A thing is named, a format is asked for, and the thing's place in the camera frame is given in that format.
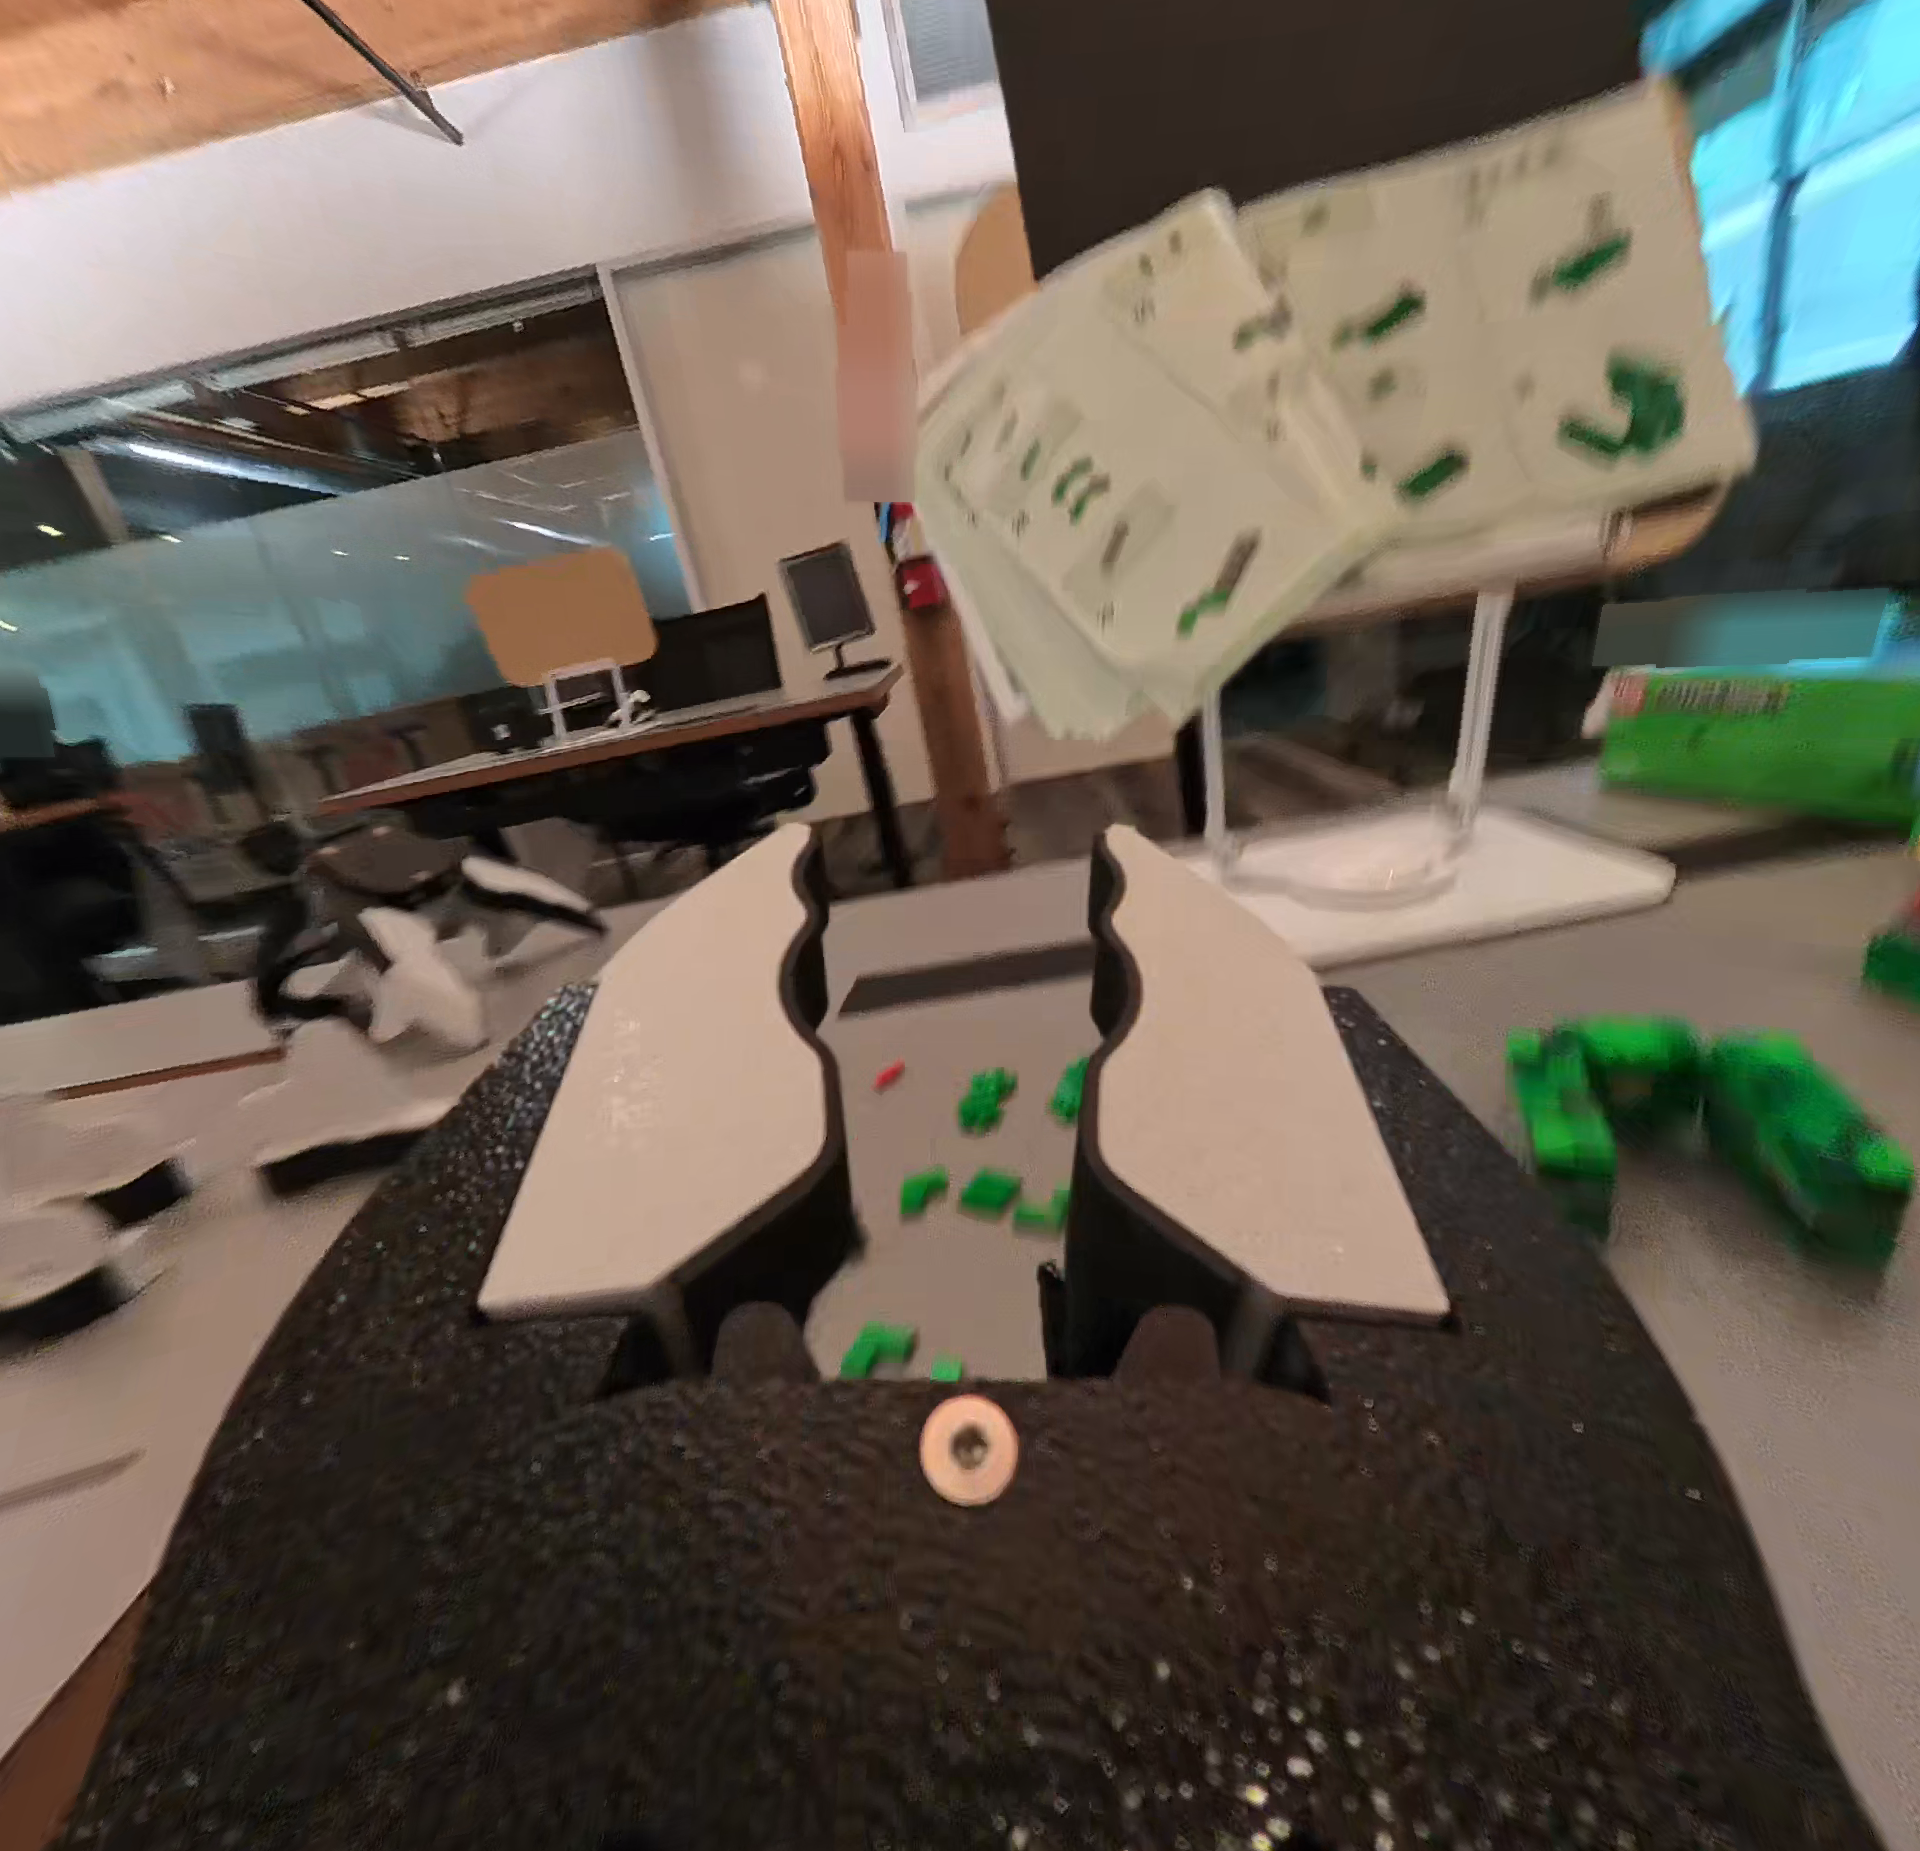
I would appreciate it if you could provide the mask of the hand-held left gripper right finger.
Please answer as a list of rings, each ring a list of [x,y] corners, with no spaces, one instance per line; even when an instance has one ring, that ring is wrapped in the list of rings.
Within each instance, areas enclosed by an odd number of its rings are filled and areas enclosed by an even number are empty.
[[[1090,1026],[1066,1218],[1071,1326],[1249,1289],[1310,1321],[1451,1319],[1313,969],[1128,827],[1088,861]]]

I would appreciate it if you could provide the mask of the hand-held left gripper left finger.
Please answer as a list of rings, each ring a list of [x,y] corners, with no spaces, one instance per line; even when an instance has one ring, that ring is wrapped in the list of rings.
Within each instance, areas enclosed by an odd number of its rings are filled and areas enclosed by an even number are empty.
[[[805,1324],[857,1255],[815,834],[664,903],[604,965],[499,1228],[485,1321]]]

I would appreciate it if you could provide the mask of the wooden-topped office desk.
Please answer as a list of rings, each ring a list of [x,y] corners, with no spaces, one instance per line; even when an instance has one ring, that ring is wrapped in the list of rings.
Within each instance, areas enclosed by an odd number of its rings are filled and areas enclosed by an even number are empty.
[[[899,824],[893,772],[876,735],[876,719],[901,679],[901,664],[879,661],[870,669],[854,669],[850,676],[812,682],[797,692],[753,692],[683,713],[647,713],[636,726],[558,737],[534,752],[455,758],[336,792],[320,801],[315,815],[412,811],[433,801],[470,799],[529,781],[573,781],[590,770],[633,766],[638,758],[657,758],[719,739],[767,737],[785,726],[850,724],[884,870],[895,889],[912,889],[916,881],[915,859]]]

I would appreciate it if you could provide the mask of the grey desk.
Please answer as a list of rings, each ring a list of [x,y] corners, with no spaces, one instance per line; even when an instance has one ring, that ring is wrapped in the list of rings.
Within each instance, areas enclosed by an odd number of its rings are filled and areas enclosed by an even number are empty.
[[[1443,1324],[1065,1261],[959,1387],[477,1314],[589,999],[276,1326],[60,1846],[1882,1846],[1670,1358],[1357,995]]]

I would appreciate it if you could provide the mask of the white wedge on black base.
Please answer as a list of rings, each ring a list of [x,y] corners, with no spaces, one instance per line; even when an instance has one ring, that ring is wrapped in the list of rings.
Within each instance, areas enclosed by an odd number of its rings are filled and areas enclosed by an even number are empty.
[[[74,1118],[49,1096],[2,1097],[2,1215],[82,1209],[129,1229],[192,1195],[181,1149],[145,1118]]]
[[[391,1168],[433,1127],[455,1092],[419,1092],[412,1073],[353,1043],[286,1059],[286,1075],[236,1108],[243,1158],[276,1201]]]
[[[148,1223],[114,1223],[88,1201],[2,1217],[2,1348],[84,1333],[140,1298],[161,1275]]]

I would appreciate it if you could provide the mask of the black tape strip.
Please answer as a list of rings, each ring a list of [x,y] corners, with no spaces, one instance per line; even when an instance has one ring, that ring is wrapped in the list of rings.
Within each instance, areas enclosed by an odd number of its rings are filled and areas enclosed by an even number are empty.
[[[837,1015],[853,1018],[901,1008],[1012,995],[1053,983],[1087,983],[1090,965],[1090,941],[1077,941],[869,973],[850,983]]]

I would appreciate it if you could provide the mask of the black office chair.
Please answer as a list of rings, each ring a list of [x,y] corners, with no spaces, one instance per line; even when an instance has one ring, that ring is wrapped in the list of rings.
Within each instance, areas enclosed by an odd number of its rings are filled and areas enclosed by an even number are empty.
[[[253,875],[203,896],[125,808],[99,745],[5,741],[2,1022],[169,996],[249,975],[290,896]]]
[[[610,768],[606,783],[583,788],[575,819],[617,855],[696,853],[715,868],[812,805],[828,756],[818,720],[685,742]]]

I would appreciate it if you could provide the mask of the U-shaped green brick assembly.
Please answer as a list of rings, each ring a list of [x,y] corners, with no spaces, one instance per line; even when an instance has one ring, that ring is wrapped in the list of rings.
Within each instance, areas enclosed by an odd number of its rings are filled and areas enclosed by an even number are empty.
[[[1572,1225],[1614,1229],[1620,1155],[1685,1145],[1768,1206],[1794,1242],[1879,1267],[1915,1195],[1907,1149],[1801,1041],[1703,1037],[1660,1015],[1587,1015],[1509,1032],[1523,1158]]]

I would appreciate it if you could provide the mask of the tan board book stand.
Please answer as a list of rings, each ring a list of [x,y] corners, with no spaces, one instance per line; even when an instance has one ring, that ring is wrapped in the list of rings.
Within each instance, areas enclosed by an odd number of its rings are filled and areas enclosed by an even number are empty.
[[[606,733],[635,730],[652,713],[650,694],[628,679],[658,651],[657,622],[620,549],[480,571],[463,598],[497,674],[534,694],[552,739],[582,739],[567,714],[589,703],[606,705]]]

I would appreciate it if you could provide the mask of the small framed sign holder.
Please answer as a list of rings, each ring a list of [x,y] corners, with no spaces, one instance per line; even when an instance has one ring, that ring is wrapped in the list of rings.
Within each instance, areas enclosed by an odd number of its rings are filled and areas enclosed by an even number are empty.
[[[874,637],[850,543],[826,543],[779,558],[777,570],[807,651],[831,654],[826,682],[869,679],[888,669],[884,658],[845,659],[850,647]]]

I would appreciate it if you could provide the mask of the green toy box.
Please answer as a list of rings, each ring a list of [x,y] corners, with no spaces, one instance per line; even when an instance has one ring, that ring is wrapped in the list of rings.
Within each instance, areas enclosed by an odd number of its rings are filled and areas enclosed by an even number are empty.
[[[1620,665],[1585,730],[1609,789],[1888,831],[1915,824],[1912,670]]]

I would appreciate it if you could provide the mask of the wooden pillar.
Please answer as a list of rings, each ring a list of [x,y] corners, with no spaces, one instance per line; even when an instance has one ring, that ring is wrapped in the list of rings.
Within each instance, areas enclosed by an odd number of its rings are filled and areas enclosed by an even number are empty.
[[[843,490],[850,500],[906,500],[916,438],[915,313],[884,200],[853,0],[767,3],[836,315]],[[947,607],[907,612],[904,647],[945,875],[998,874],[1009,855],[959,619]]]

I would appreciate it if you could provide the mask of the black panel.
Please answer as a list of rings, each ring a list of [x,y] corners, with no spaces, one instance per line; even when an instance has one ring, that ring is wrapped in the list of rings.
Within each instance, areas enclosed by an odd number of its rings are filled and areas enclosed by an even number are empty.
[[[985,0],[1037,281],[1187,195],[1233,203],[1632,80],[1636,0]]]

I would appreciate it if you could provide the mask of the black metal rod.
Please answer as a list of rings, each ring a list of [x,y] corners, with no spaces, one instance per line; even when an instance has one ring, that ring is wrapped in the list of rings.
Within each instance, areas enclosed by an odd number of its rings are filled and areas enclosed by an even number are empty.
[[[463,149],[464,132],[448,117],[448,112],[433,101],[429,91],[383,58],[348,21],[343,21],[333,5],[326,0],[294,0],[301,9],[307,9],[324,29],[329,29],[342,45],[346,45],[372,73],[409,108],[422,119],[437,134],[440,134],[449,146]]]

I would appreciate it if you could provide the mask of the wall air vent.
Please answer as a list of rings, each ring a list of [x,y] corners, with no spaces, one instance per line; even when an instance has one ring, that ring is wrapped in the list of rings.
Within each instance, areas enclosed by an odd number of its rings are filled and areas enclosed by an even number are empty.
[[[1000,100],[987,0],[879,0],[906,131]]]

